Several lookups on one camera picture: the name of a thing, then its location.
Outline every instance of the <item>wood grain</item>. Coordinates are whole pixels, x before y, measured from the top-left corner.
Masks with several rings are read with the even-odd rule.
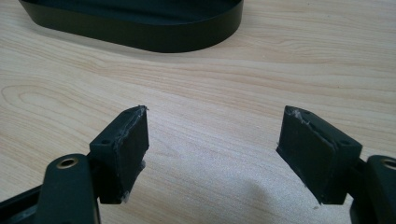
[[[103,223],[348,223],[276,154],[285,105],[396,157],[396,3],[249,0],[209,49],[160,54],[34,24],[0,2],[0,201],[146,105],[147,168]]]

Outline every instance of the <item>black tray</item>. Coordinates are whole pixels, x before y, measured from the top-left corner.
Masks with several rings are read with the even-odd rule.
[[[157,52],[216,45],[238,28],[243,0],[20,0],[38,25]]]

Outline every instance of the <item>table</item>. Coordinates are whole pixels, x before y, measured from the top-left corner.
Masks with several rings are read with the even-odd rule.
[[[161,54],[34,24],[0,2],[0,201],[146,105],[146,169],[103,223],[348,223],[277,155],[285,105],[396,157],[396,4],[248,0],[227,40]]]

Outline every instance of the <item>tabletop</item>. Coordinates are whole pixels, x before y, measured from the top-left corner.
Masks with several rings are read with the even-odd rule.
[[[0,201],[146,105],[146,168],[102,223],[350,223],[276,153],[285,105],[396,157],[396,2],[247,0],[230,38],[155,53],[36,25],[0,2]]]

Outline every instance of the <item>light wood surface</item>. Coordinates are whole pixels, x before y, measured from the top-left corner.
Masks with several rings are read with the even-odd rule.
[[[0,1],[0,201],[41,184],[122,110],[146,105],[150,148],[103,223],[349,223],[275,152],[285,105],[396,157],[396,2],[247,0],[237,32],[160,54],[34,24]]]

